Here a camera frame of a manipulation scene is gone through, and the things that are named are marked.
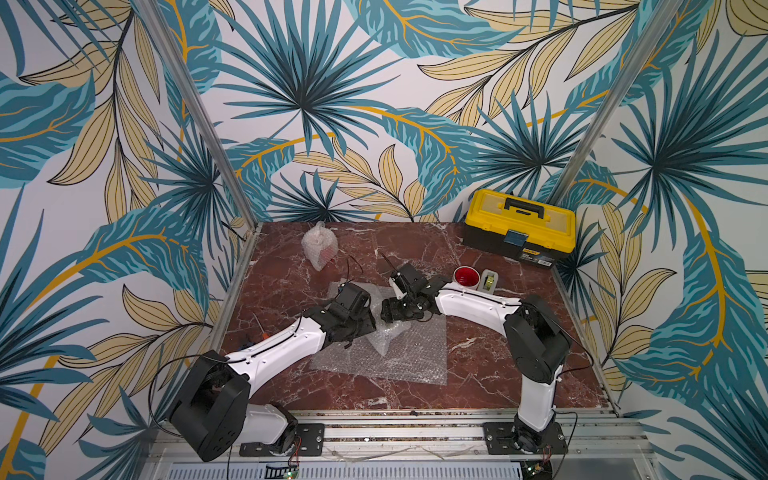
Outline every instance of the wall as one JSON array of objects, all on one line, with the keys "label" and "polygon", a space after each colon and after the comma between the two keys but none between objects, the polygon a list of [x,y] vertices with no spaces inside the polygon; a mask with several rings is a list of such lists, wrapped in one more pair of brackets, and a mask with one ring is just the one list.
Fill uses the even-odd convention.
[{"label": "wall", "polygon": [[[480,187],[538,196],[657,1],[543,3],[220,8],[220,62],[205,65],[220,74],[203,100],[255,216],[452,221]],[[698,28],[691,3],[677,37]],[[662,50],[660,65],[681,54]]]},{"label": "wall", "polygon": [[649,60],[663,81],[639,78],[642,98],[594,146],[564,200],[580,236],[558,270],[667,478],[762,479],[768,8],[707,7],[679,60]]},{"label": "wall", "polygon": [[[162,4],[218,38],[207,2]],[[130,2],[0,19],[0,479],[124,480],[157,367],[208,348],[243,219]]]}]

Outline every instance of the wire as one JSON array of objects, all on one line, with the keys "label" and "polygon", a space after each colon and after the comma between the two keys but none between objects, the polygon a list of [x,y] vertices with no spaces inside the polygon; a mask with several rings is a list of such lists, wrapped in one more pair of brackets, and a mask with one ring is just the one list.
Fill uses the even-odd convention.
[{"label": "wire", "polygon": [[230,445],[230,454],[227,456],[227,480],[230,480],[230,460],[232,459],[232,447],[234,447],[235,444]]},{"label": "wire", "polygon": [[[179,437],[179,438],[183,437],[182,435],[179,435],[177,433],[173,433],[172,431],[163,428],[163,426],[160,425],[160,422],[158,422],[157,418],[155,418],[155,416],[154,416],[154,409],[152,408],[152,396],[153,396],[153,392],[154,392],[154,383],[157,381],[157,377],[160,375],[160,372],[162,372],[163,369],[165,367],[169,366],[171,363],[177,362],[177,361],[183,360],[183,359],[190,359],[190,358],[193,358],[193,357],[204,356],[204,355],[205,355],[204,353],[194,353],[193,355],[185,355],[185,356],[177,357],[177,358],[172,359],[172,360],[168,360],[166,363],[161,365],[160,368],[157,369],[157,372],[152,377],[152,381],[149,382],[149,392],[147,393],[147,402],[148,402],[148,406],[149,406],[149,416],[150,416],[150,418],[152,418],[152,422],[154,422],[154,424],[160,430],[162,430],[163,432],[166,432],[169,435],[173,435],[174,437]],[[209,359],[211,362],[218,362],[218,363],[240,363],[240,362],[244,362],[245,361],[245,359],[239,359],[239,360],[234,360],[233,362],[223,362],[221,360],[212,359],[210,357],[206,357],[206,358]]]},{"label": "wire", "polygon": [[574,427],[573,429],[571,429],[571,435],[568,437],[568,443],[565,444],[565,453],[563,454],[563,458],[560,459],[560,465],[558,465],[558,469],[554,471],[554,475],[552,475],[551,480],[554,480],[555,477],[558,476],[558,473],[560,473],[560,468],[562,468],[563,464],[565,463],[565,456],[568,454],[568,450],[571,448],[571,440],[574,438],[574,432],[576,432],[576,424],[578,423],[578,413],[576,412],[559,412],[559,413],[576,415],[576,419],[574,420]]}]

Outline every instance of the marble table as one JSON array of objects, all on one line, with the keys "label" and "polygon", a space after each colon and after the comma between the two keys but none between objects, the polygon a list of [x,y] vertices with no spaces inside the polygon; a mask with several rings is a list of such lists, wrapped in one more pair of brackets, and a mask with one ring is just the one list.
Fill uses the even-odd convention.
[{"label": "marble table", "polygon": [[[346,275],[360,282],[387,285],[390,268],[411,262],[428,276],[450,277],[458,265],[499,272],[497,295],[537,293],[552,306],[564,327],[576,336],[571,317],[552,272],[462,245],[462,224],[456,223],[329,223],[339,239],[339,256],[320,272],[301,249],[308,223],[265,223],[253,252],[246,279],[223,341],[222,352],[259,342],[263,334],[286,328],[293,317],[326,297],[330,282]],[[310,368],[303,359],[271,379],[251,403],[279,402],[292,410],[320,409],[497,409],[520,402],[521,374],[506,339],[485,327],[448,317],[448,385],[368,378]],[[577,346],[565,368],[588,363]],[[559,408],[608,407],[605,393],[591,369],[563,377],[555,405]]]}]

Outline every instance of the toolbox latch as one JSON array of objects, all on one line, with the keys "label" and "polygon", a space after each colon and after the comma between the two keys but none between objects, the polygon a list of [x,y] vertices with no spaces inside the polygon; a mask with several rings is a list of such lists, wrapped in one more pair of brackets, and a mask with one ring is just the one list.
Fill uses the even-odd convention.
[{"label": "toolbox latch", "polygon": [[516,247],[522,247],[527,241],[527,233],[515,232],[514,230],[507,230],[507,235],[504,237],[505,243],[515,245]]}]

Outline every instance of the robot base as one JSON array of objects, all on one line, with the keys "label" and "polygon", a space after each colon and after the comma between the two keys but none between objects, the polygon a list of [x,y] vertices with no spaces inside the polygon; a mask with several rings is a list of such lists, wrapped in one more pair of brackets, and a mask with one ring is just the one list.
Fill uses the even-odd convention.
[{"label": "robot base", "polygon": [[294,452],[296,438],[301,440],[299,455],[302,457],[319,457],[323,453],[323,434],[326,427],[322,423],[300,423],[296,426],[293,443],[286,452],[275,452],[273,445],[263,443],[243,443],[240,446],[241,457],[266,457],[270,455],[288,456]]},{"label": "robot base", "polygon": [[554,418],[542,432],[533,431],[516,417],[515,422],[484,423],[482,429],[489,455],[564,455],[568,452],[563,429]]}]

